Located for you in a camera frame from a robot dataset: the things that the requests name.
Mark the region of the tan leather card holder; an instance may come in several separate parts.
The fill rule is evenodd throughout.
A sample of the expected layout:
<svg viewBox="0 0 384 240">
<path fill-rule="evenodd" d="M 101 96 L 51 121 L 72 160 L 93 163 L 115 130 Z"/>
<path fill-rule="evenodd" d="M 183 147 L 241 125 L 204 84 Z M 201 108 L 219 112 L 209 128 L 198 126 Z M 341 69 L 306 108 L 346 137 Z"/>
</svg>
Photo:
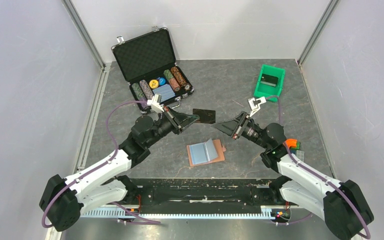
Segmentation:
<svg viewBox="0 0 384 240">
<path fill-rule="evenodd" d="M 205 142 L 186 146 L 189 165 L 191 167 L 224 162 L 226 148 L 220 139 L 211 138 Z"/>
</svg>

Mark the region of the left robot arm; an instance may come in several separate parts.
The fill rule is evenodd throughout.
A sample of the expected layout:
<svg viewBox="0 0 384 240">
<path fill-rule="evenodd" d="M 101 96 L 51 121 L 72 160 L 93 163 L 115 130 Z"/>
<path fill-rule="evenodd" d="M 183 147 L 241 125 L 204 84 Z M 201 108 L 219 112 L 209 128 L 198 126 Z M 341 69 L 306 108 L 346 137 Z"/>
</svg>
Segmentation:
<svg viewBox="0 0 384 240">
<path fill-rule="evenodd" d="M 170 107 L 164 107 L 157 120 L 140 116 L 127 138 L 108 156 L 75 174 L 49 178 L 39 201 L 42 227 L 63 232 L 82 214 L 102 205 L 133 203 L 137 198 L 136 186 L 127 176 L 116 175 L 143 162 L 150 155 L 150 147 L 166 135 L 179 135 L 198 120 L 196 114 L 177 112 Z"/>
</svg>

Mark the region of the black credit card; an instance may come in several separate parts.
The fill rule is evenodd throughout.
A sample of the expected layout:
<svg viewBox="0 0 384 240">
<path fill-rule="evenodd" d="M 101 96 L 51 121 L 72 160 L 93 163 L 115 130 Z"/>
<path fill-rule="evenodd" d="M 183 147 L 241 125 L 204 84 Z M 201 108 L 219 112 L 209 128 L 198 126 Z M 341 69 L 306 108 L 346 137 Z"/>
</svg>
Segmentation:
<svg viewBox="0 0 384 240">
<path fill-rule="evenodd" d="M 210 109 L 193 108 L 192 114 L 199 116 L 196 123 L 214 124 L 216 122 L 216 111 Z"/>
</svg>

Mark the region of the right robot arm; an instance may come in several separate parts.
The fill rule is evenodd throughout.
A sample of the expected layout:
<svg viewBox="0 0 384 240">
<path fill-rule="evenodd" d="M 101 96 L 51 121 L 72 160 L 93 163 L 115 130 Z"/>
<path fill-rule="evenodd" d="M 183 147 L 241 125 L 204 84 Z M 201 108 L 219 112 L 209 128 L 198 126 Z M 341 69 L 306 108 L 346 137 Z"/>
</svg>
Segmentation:
<svg viewBox="0 0 384 240">
<path fill-rule="evenodd" d="M 299 159 L 286 144 L 284 127 L 276 122 L 260 127 L 246 112 L 213 128 L 237 140 L 243 137 L 264 148 L 264 165 L 280 174 L 269 185 L 269 199 L 275 204 L 296 204 L 323 220 L 340 240 L 355 235 L 369 240 L 368 225 L 374 215 L 360 188 L 352 181 L 329 177 Z"/>
</svg>

